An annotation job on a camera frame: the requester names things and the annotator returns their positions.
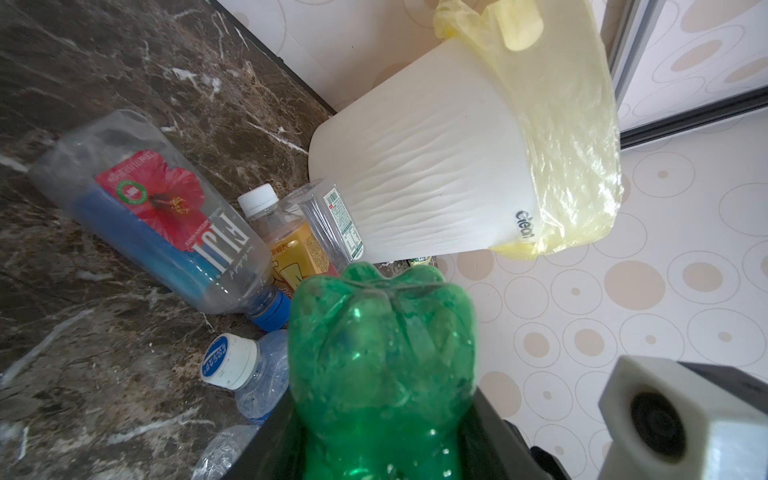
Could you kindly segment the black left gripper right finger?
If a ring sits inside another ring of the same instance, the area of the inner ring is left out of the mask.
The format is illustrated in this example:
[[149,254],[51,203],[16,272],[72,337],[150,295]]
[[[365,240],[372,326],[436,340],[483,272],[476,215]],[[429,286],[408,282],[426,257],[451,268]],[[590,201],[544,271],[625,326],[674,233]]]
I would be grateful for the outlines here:
[[460,421],[458,446],[463,479],[551,479],[480,389]]

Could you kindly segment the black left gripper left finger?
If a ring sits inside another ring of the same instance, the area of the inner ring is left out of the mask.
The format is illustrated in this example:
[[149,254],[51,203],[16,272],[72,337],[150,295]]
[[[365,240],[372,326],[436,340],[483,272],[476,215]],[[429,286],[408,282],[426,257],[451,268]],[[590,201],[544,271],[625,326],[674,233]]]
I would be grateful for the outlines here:
[[305,446],[306,428],[288,391],[222,479],[303,479]]

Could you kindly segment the green soda bottle yellow cap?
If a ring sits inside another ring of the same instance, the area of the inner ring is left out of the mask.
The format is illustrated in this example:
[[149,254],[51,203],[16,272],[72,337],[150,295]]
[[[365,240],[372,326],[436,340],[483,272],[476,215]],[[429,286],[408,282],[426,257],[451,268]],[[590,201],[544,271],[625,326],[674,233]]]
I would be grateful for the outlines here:
[[470,296],[429,265],[313,276],[288,329],[307,479],[458,479],[458,429],[476,390]]

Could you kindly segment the Fiji water bottle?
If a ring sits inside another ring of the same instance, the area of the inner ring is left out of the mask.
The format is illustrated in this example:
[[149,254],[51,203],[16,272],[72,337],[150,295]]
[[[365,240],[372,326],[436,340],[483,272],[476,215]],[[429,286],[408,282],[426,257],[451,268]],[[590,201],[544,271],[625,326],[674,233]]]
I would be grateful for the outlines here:
[[204,314],[288,321],[271,252],[146,117],[116,110],[62,137],[28,171],[57,207]]

